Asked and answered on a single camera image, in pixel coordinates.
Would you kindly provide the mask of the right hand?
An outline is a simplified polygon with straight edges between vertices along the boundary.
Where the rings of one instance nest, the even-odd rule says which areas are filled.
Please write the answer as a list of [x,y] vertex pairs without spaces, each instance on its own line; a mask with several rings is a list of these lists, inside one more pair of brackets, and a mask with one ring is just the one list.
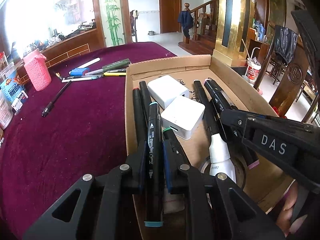
[[295,207],[298,198],[298,183],[296,181],[290,186],[287,193],[287,199],[285,200],[284,206],[276,220],[276,225],[282,230],[285,237],[290,233],[296,233],[302,226],[304,220],[308,217],[308,215],[303,215],[291,222],[291,218],[293,217],[293,208]]

